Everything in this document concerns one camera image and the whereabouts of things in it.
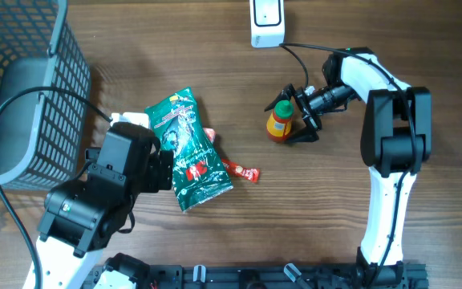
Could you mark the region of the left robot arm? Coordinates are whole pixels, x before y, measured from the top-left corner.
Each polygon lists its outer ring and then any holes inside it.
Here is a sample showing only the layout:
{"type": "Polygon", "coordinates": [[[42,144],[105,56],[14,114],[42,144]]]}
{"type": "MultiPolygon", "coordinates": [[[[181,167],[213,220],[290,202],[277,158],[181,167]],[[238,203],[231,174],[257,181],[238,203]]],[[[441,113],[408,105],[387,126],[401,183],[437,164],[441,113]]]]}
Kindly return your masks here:
{"type": "Polygon", "coordinates": [[[144,126],[117,122],[99,148],[85,152],[86,180],[74,177],[52,188],[44,201],[36,242],[39,265],[26,288],[80,288],[111,236],[124,224],[141,193],[172,187],[174,153],[144,126]]]}

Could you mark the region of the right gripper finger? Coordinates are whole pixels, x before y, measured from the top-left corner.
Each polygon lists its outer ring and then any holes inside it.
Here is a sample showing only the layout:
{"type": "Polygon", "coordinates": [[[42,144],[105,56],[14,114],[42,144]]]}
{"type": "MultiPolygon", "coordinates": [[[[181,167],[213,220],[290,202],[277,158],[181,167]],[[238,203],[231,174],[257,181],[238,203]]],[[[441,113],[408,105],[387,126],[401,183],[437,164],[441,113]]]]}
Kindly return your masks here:
{"type": "Polygon", "coordinates": [[[300,129],[293,131],[286,139],[286,144],[296,144],[296,143],[312,143],[319,140],[317,134],[317,129],[313,126],[304,126],[300,129]]]}
{"type": "Polygon", "coordinates": [[[283,100],[288,100],[290,101],[291,98],[294,96],[295,94],[295,89],[294,89],[294,86],[289,83],[287,84],[282,90],[281,92],[276,96],[276,98],[274,99],[274,101],[272,101],[270,104],[268,104],[266,106],[266,108],[264,109],[265,112],[268,112],[272,109],[275,108],[275,106],[280,102],[280,101],[283,101],[283,100]]]}

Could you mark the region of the small red white candy pack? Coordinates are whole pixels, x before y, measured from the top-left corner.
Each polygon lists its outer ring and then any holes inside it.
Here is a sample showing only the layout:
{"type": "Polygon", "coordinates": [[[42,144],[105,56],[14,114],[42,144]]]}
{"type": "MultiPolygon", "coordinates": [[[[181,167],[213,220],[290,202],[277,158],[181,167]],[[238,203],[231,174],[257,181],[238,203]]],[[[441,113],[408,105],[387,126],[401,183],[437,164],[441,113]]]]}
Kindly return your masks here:
{"type": "Polygon", "coordinates": [[[212,128],[203,128],[205,135],[208,137],[209,141],[213,143],[216,138],[216,132],[212,128]]]}

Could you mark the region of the dark green snack bag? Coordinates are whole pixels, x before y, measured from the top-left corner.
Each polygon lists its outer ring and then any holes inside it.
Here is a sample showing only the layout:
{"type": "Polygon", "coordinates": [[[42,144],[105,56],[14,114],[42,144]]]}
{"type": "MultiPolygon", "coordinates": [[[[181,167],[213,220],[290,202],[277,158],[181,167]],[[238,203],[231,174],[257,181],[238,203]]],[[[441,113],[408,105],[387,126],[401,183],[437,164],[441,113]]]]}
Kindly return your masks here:
{"type": "Polygon", "coordinates": [[[172,187],[184,212],[233,188],[207,137],[193,91],[186,87],[144,109],[161,148],[173,153],[172,187]]]}

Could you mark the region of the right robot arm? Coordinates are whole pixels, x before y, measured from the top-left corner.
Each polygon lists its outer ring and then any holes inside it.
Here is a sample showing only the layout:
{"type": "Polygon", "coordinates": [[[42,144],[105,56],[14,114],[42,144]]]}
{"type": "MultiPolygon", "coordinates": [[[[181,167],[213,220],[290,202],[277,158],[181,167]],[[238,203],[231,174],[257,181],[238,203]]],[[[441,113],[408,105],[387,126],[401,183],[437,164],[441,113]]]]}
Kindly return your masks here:
{"type": "Polygon", "coordinates": [[[296,104],[305,124],[285,144],[315,142],[321,117],[344,112],[352,100],[366,105],[360,152],[371,179],[367,228],[354,263],[324,266],[314,285],[342,288],[415,288],[424,267],[403,262],[401,239],[411,188],[432,150],[432,96],[396,79],[367,47],[328,48],[326,86],[286,85],[267,110],[282,118],[296,104]]]}

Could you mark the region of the sauce bottle green cap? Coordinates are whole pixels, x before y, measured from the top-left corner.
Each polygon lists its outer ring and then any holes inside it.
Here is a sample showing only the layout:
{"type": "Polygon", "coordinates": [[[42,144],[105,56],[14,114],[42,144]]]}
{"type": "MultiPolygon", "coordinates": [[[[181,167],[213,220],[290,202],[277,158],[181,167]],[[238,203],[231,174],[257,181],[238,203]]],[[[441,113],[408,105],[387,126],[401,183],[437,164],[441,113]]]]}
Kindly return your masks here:
{"type": "Polygon", "coordinates": [[[266,122],[267,135],[271,140],[283,142],[287,139],[292,129],[293,114],[294,106],[288,100],[281,100],[274,106],[266,122]]]}

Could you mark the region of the red coffee stick sachet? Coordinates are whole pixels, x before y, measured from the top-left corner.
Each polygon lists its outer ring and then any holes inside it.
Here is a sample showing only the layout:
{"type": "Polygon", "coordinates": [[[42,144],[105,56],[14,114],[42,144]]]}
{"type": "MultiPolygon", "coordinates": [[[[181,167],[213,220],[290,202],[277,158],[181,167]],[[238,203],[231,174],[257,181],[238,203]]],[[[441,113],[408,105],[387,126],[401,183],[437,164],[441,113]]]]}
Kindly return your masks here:
{"type": "Polygon", "coordinates": [[[242,177],[248,181],[251,181],[253,183],[257,183],[259,176],[260,176],[260,170],[256,168],[246,168],[243,167],[235,162],[222,159],[221,160],[223,163],[223,166],[225,167],[225,170],[227,173],[235,176],[235,177],[242,177]]]}

